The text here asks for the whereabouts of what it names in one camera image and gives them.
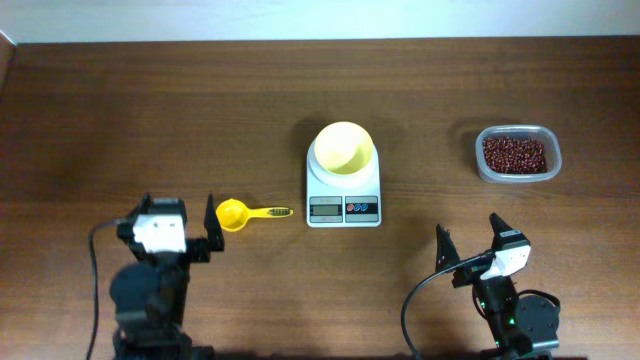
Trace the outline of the yellow plastic measuring scoop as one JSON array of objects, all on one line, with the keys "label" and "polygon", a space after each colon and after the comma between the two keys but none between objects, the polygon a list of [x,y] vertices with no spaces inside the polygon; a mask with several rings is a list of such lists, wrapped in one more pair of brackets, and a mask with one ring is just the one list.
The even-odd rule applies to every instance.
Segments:
[{"label": "yellow plastic measuring scoop", "polygon": [[238,232],[246,227],[251,219],[278,219],[294,214],[289,207],[249,208],[240,200],[228,199],[216,208],[216,215],[223,230]]}]

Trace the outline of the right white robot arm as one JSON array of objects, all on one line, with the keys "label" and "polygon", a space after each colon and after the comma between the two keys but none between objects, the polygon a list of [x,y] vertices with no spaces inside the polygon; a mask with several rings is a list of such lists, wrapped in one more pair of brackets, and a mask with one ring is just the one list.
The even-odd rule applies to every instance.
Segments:
[{"label": "right white robot arm", "polygon": [[549,359],[559,346],[560,301],[539,290],[519,291],[512,276],[524,269],[531,243],[518,229],[493,213],[491,247],[466,260],[459,257],[450,233],[436,227],[436,270],[453,275],[452,286],[469,286],[476,311],[496,343],[481,359]]}]

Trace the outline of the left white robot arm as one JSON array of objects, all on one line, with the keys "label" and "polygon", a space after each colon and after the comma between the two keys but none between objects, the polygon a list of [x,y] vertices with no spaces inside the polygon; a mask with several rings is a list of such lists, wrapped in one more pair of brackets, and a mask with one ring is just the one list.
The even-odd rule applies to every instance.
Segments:
[{"label": "left white robot arm", "polygon": [[220,222],[207,198],[204,237],[186,235],[187,214],[179,198],[152,198],[117,225],[117,237],[136,262],[116,273],[109,288],[118,324],[113,335],[117,359],[211,360],[211,345],[196,346],[183,331],[193,264],[208,263],[225,248]]}]

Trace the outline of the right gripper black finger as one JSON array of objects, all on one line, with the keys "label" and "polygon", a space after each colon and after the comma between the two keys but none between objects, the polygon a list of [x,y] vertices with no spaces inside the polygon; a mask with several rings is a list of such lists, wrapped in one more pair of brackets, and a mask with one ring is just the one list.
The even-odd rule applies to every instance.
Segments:
[{"label": "right gripper black finger", "polygon": [[508,225],[497,213],[489,216],[494,236],[491,244],[492,251],[503,251],[525,245],[525,235]]},{"label": "right gripper black finger", "polygon": [[455,267],[461,262],[457,249],[451,239],[450,232],[441,224],[436,225],[436,243],[436,272],[442,272]]}]

